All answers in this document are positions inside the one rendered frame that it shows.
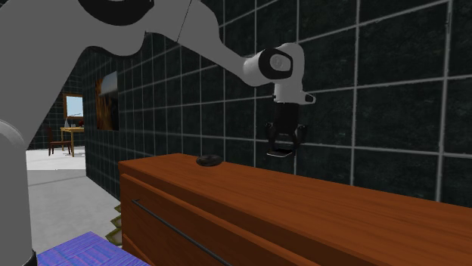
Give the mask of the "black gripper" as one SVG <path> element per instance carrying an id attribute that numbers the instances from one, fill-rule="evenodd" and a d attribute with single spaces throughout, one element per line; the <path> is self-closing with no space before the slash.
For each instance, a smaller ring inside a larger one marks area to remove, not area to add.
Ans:
<path id="1" fill-rule="evenodd" d="M 299 104 L 276 103 L 274 125 L 272 122 L 265 124 L 265 135 L 269 142 L 267 154 L 269 156 L 283 157 L 297 151 L 305 142 L 307 126 L 299 124 Z M 275 147 L 275 139 L 278 133 L 290 136 L 293 145 L 291 147 Z"/>

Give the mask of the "brown wooden chest of drawers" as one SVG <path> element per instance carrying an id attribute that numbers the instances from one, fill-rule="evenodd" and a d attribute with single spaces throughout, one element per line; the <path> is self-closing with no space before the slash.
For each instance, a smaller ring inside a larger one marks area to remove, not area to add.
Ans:
<path id="1" fill-rule="evenodd" d="M 119 163 L 151 266 L 472 266 L 472 209 L 175 153 Z"/>

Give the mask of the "black round flat object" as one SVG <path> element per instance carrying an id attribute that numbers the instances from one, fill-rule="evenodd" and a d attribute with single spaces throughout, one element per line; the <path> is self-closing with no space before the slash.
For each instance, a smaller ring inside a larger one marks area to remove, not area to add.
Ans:
<path id="1" fill-rule="evenodd" d="M 214 154 L 207 154 L 199 156 L 196 159 L 196 163 L 203 167 L 213 167 L 221 164 L 223 162 L 223 158 L 218 155 Z"/>

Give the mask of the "wooden framed window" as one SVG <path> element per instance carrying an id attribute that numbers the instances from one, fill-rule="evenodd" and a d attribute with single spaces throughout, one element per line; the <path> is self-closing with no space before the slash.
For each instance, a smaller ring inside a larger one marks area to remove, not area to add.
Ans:
<path id="1" fill-rule="evenodd" d="M 83 96 L 81 94 L 63 93 L 65 119 L 83 118 Z"/>

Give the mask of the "yellow wooden table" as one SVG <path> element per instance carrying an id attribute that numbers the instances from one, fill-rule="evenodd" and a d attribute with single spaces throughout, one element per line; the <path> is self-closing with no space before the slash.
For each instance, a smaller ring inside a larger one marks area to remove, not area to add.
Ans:
<path id="1" fill-rule="evenodd" d="M 65 141 L 64 139 L 64 133 L 69 133 L 70 134 L 70 154 L 72 157 L 75 156 L 75 144 L 74 144 L 74 135 L 75 133 L 84 133 L 85 128 L 83 125 L 81 126 L 72 126 L 67 124 L 66 122 L 64 123 L 64 127 L 60 127 L 61 130 L 61 140 Z"/>

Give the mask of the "dark red wooden chair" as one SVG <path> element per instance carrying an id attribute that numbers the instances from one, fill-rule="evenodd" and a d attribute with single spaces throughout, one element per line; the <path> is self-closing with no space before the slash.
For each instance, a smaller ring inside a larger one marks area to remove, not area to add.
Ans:
<path id="1" fill-rule="evenodd" d="M 49 126 L 45 128 L 45 132 L 47 133 L 47 136 L 48 136 L 48 155 L 49 156 L 54 153 L 54 148 L 58 146 L 66 147 L 68 150 L 68 153 L 69 154 L 72 153 L 72 141 L 65 141 L 65 140 L 55 141 L 52 129 Z"/>

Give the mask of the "brown wall picture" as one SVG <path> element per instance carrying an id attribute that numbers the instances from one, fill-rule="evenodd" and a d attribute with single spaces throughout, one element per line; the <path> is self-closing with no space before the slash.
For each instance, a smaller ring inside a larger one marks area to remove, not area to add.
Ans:
<path id="1" fill-rule="evenodd" d="M 118 131 L 119 97 L 117 72 L 106 75 L 95 84 L 95 108 L 98 130 Z"/>

